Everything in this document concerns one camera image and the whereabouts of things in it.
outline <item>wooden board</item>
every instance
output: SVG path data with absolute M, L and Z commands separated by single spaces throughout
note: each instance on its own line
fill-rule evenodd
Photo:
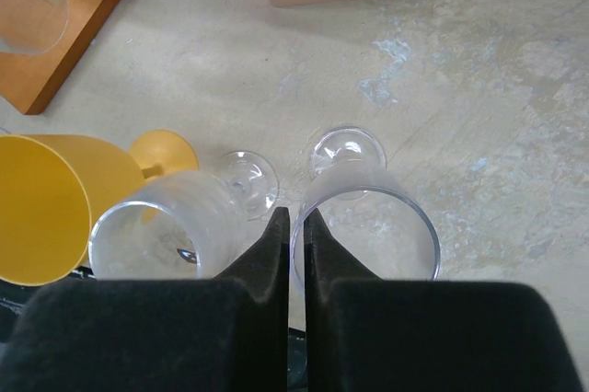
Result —
M 37 56 L 0 53 L 0 96 L 23 114 L 42 113 L 120 0 L 68 0 L 62 39 Z

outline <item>clear plastic cup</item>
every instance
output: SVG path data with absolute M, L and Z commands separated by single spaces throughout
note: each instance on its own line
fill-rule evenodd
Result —
M 184 171 L 160 179 L 106 211 L 90 239 L 98 279 L 210 278 L 242 249 L 247 222 L 276 201 L 270 164 L 250 152 L 221 157 L 216 174 Z
M 294 283 L 305 286 L 304 221 L 317 208 L 333 236 L 384 279 L 432 280 L 440 244 L 423 209 L 386 170 L 384 149 L 366 130 L 325 133 L 310 154 L 311 176 L 291 234 Z
M 46 52 L 63 36 L 67 20 L 67 0 L 0 0 L 0 52 Z

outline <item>yellow cup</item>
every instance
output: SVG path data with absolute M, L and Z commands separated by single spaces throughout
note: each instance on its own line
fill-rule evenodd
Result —
M 179 136 L 151 133 L 176 136 L 184 145 L 185 168 L 198 167 L 196 155 Z M 86 136 L 0 136 L 0 279 L 42 285 L 86 261 L 94 223 L 148 177 L 133 158 Z M 167 168 L 157 162 L 145 165 L 161 168 L 162 174 Z

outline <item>glass base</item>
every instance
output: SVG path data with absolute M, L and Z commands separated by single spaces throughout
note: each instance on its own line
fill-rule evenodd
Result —
M 351 160 L 387 168 L 385 148 L 373 134 L 362 128 L 342 126 L 324 133 L 313 147 L 309 157 L 311 176 L 314 179 L 326 169 Z M 366 191 L 349 192 L 338 196 L 338 199 L 355 201 L 365 194 Z
M 180 171 L 199 169 L 199 161 L 191 145 L 168 130 L 142 134 L 131 145 L 129 155 L 144 173 L 147 182 Z
M 270 163 L 249 151 L 235 151 L 221 157 L 215 174 L 240 199 L 253 220 L 267 213 L 278 199 L 278 178 Z

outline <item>clear plastic wine glass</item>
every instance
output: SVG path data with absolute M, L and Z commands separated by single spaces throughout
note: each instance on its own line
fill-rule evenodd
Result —
M 309 157 L 312 182 L 291 234 L 294 284 L 303 292 L 304 221 L 317 208 L 333 236 L 383 279 L 432 280 L 440 244 L 423 209 L 387 172 L 385 150 L 367 130 L 342 126 L 324 133 Z
M 248 219 L 267 213 L 277 196 L 270 164 L 245 151 L 223 156 L 215 174 L 153 180 L 97 221 L 90 265 L 98 279 L 214 277 L 242 249 Z
M 63 36 L 67 20 L 67 0 L 0 0 L 0 52 L 46 52 Z

